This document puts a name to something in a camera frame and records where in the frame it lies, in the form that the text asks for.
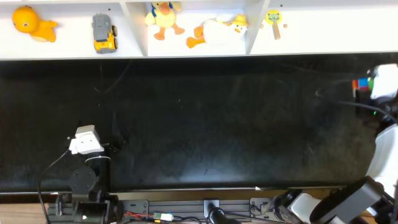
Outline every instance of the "toy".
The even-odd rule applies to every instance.
[[[111,18],[104,14],[93,16],[94,48],[99,54],[113,53],[118,49],[118,30],[111,23]]]
[[[57,23],[41,20],[29,6],[16,9],[12,15],[12,21],[19,32],[28,33],[35,40],[55,42],[53,28],[57,26]]]
[[[154,35],[157,40],[164,40],[164,33],[167,28],[173,28],[176,35],[183,34],[185,29],[176,25],[177,17],[175,11],[181,11],[179,2],[152,2],[152,10],[145,17],[145,23],[150,26],[156,24],[160,31]]]
[[[189,37],[187,46],[191,49],[202,43],[210,45],[233,44],[246,33],[248,25],[246,17],[242,14],[237,15],[232,22],[221,22],[219,19],[206,21],[203,26],[195,28],[196,38]]]
[[[266,21],[268,24],[272,25],[272,31],[274,32],[275,40],[280,39],[278,23],[280,23],[281,20],[282,20],[282,14],[279,11],[271,10],[267,12]]]

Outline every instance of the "toy truck wheel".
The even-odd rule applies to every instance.
[[[114,36],[117,36],[117,35],[118,35],[118,30],[116,29],[116,26],[112,26],[112,34],[113,34]]]

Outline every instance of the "yellow plush duck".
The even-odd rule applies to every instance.
[[[145,17],[145,23],[150,26],[156,24],[160,27],[160,31],[154,35],[158,40],[164,40],[164,33],[167,28],[173,28],[175,34],[180,35],[185,29],[176,25],[177,17],[175,11],[181,11],[179,2],[152,2],[152,10]]]
[[[208,20],[203,26],[194,30],[196,38],[189,37],[187,46],[191,49],[198,44],[225,45],[233,44],[247,31],[248,23],[242,14],[236,16],[232,22],[221,22],[219,19]]]
[[[29,6],[22,6],[14,11],[12,21],[19,32],[28,33],[39,41],[55,42],[54,27],[56,22],[43,21]]]

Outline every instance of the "white plush duck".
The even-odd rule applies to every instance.
[[[193,48],[202,43],[210,45],[233,44],[238,41],[248,29],[246,17],[242,14],[236,16],[232,22],[221,22],[219,18],[206,21],[203,26],[194,30],[195,37],[187,39],[187,46]]]

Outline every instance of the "yellow and gray toy truck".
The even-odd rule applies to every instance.
[[[112,25],[111,18],[104,14],[93,16],[94,48],[99,54],[113,53],[118,49],[116,36],[118,31]]]

